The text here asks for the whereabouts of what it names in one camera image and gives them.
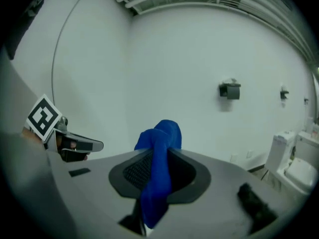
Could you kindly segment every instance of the wall outlet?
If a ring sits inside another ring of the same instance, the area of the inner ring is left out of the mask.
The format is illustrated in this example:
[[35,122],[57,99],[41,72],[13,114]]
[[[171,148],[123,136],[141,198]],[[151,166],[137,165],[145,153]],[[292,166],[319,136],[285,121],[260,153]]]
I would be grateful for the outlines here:
[[235,163],[236,160],[237,160],[237,157],[238,157],[237,154],[231,155],[231,157],[230,157],[230,162],[231,162],[231,163]]
[[247,152],[247,158],[251,158],[252,156],[253,156],[253,150],[249,150],[248,152]]

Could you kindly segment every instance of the blue cloth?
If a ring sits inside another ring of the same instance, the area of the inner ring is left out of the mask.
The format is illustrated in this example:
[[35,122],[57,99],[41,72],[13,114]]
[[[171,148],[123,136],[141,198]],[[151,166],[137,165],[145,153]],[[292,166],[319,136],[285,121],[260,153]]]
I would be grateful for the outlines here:
[[167,196],[171,193],[171,181],[167,163],[168,148],[181,149],[181,132],[176,122],[160,121],[155,128],[141,133],[134,150],[153,148],[151,179],[141,194],[143,220],[150,229],[167,211]]

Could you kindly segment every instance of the white toilet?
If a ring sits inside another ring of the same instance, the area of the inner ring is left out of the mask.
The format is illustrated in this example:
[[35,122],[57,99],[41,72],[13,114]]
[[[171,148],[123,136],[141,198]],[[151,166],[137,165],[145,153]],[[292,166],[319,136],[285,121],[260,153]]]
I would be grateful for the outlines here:
[[[290,159],[296,143],[296,153]],[[303,201],[311,193],[318,179],[319,142],[310,134],[285,131],[274,135],[265,167],[296,201]]]

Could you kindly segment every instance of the qr code tag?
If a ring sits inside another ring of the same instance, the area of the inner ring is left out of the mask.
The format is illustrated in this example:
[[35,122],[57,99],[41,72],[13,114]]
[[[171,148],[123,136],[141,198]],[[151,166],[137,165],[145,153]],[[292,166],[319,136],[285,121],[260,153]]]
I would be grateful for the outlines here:
[[41,140],[45,142],[61,117],[62,113],[44,94],[36,101],[26,122]]

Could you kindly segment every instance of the toilet seat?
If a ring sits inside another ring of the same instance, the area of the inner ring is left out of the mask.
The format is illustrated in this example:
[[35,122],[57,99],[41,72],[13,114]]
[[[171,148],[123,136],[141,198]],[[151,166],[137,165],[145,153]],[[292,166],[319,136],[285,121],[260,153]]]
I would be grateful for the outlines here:
[[286,170],[285,176],[300,189],[310,193],[317,183],[318,172],[306,161],[295,158]]

